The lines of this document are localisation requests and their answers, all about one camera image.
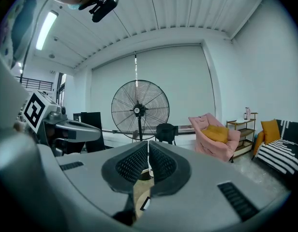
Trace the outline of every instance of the fluorescent light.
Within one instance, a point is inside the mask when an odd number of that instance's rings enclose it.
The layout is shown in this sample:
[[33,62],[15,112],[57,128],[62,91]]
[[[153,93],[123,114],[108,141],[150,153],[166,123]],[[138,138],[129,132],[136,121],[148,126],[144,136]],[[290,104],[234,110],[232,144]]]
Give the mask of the fluorescent light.
[[54,11],[50,11],[44,21],[44,24],[42,26],[42,29],[39,33],[37,43],[36,43],[36,49],[37,50],[42,50],[43,45],[45,43],[46,37],[51,29],[52,24],[54,21],[57,19],[58,13]]

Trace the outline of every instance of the railing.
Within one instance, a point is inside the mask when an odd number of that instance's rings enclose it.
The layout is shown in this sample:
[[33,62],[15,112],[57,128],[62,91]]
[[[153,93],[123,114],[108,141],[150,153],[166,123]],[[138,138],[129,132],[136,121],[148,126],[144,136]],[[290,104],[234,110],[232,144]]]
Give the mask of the railing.
[[[20,82],[20,76],[16,76],[16,79]],[[40,90],[48,90],[52,91],[52,84],[51,82],[35,80],[31,78],[22,78],[22,86],[26,88],[34,88]]]

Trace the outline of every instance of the shelving unit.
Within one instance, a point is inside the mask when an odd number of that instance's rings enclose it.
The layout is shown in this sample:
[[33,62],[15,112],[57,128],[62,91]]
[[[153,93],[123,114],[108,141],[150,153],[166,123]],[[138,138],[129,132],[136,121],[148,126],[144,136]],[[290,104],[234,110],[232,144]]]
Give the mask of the shelving unit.
[[[236,120],[231,120],[231,121],[227,121],[226,122],[226,127],[228,127],[228,124],[234,125],[235,130],[236,130],[236,127],[237,126],[246,124],[246,128],[243,128],[243,129],[239,129],[238,130],[238,131],[240,131],[240,138],[244,138],[244,139],[241,139],[239,141],[239,145],[236,148],[236,150],[234,152],[234,155],[232,156],[232,161],[233,161],[233,158],[239,157],[239,156],[241,156],[241,155],[249,152],[251,150],[251,148],[252,148],[252,144],[253,144],[253,140],[254,140],[254,133],[255,133],[255,122],[256,122],[255,116],[258,113],[251,113],[251,114],[254,115],[254,118],[250,119],[249,121],[245,121],[243,123],[236,123]],[[248,123],[250,123],[250,122],[254,122],[253,129],[247,128]],[[247,136],[249,136],[251,134],[253,134],[252,141],[251,140],[248,140],[246,138]]]

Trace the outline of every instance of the black mesh vent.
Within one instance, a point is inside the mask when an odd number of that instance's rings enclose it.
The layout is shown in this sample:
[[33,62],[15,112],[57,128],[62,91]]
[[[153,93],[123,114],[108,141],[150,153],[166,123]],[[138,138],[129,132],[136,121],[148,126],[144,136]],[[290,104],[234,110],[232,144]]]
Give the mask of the black mesh vent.
[[155,184],[171,176],[177,168],[176,162],[171,157],[153,145],[150,145],[149,159]]
[[69,169],[80,167],[80,166],[83,166],[83,163],[80,162],[80,161],[75,161],[75,162],[67,163],[67,164],[64,164],[64,165],[60,165],[60,168],[63,171],[65,171],[65,170],[69,170]]
[[219,184],[218,188],[229,201],[242,221],[248,220],[258,213],[253,204],[231,183]]
[[148,162],[147,156],[148,148],[145,145],[140,150],[120,160],[116,164],[116,170],[124,179],[134,185]]

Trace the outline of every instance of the pink armchair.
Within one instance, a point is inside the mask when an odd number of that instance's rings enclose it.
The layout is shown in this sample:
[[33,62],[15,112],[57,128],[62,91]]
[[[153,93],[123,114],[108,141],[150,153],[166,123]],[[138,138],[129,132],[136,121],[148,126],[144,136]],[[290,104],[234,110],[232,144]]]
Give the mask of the pink armchair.
[[195,129],[196,142],[195,142],[195,151],[201,152],[216,158],[219,158],[223,161],[228,161],[233,156],[234,151],[236,150],[239,138],[240,131],[238,130],[229,130],[228,132],[228,142],[226,144],[221,142],[215,142],[205,136],[201,130],[206,129],[208,125],[213,126],[222,126],[223,125],[210,113],[205,114],[201,117],[189,117],[189,120],[192,123],[193,128]]

